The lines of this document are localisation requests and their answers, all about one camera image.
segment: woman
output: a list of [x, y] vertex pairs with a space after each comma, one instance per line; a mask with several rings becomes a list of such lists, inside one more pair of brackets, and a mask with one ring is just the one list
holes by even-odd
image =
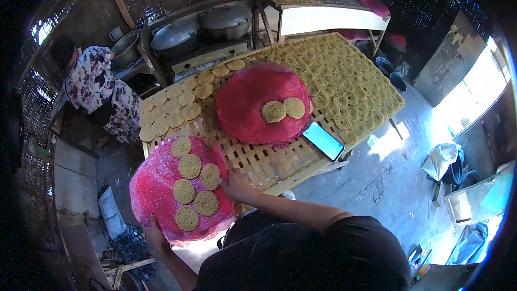
[[79, 56], [72, 39], [62, 34], [50, 48], [50, 54], [68, 73], [63, 88], [75, 109], [86, 109], [89, 119], [121, 143], [139, 139], [141, 99], [125, 82], [113, 77], [113, 52], [109, 48], [90, 46]]
[[235, 221], [199, 275], [171, 250], [153, 215], [143, 228], [182, 290], [409, 289], [406, 254], [376, 219], [261, 193], [239, 168], [220, 184], [258, 210]]

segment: phone screen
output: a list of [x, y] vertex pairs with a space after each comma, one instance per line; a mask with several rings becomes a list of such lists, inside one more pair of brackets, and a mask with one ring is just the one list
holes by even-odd
[[309, 129], [303, 132], [302, 135], [318, 147], [318, 149], [332, 161], [337, 160], [344, 149], [343, 145], [321, 128], [315, 121], [312, 122]]

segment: concrete floor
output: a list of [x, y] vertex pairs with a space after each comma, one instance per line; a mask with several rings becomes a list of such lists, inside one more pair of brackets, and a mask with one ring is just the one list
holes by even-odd
[[[433, 146], [450, 141], [446, 126], [433, 119], [433, 108], [413, 88], [403, 94], [406, 106], [393, 119], [401, 130], [401, 140], [390, 123], [375, 131], [370, 148], [361, 142], [349, 158], [349, 164], [312, 177], [293, 192], [298, 200], [340, 207], [355, 214], [377, 218], [391, 230], [410, 253], [414, 245], [432, 249], [429, 263], [444, 264], [461, 230], [452, 227], [449, 213], [432, 203], [433, 183], [426, 179], [421, 166]], [[129, 198], [129, 169], [143, 160], [139, 144], [122, 145], [115, 139], [97, 149], [97, 186], [112, 186], [115, 200], [126, 223], [138, 225]], [[203, 260], [217, 251], [216, 239], [193, 243], [178, 249], [195, 271]], [[154, 264], [157, 277], [149, 281], [150, 290], [179, 290], [177, 282], [161, 263]]]

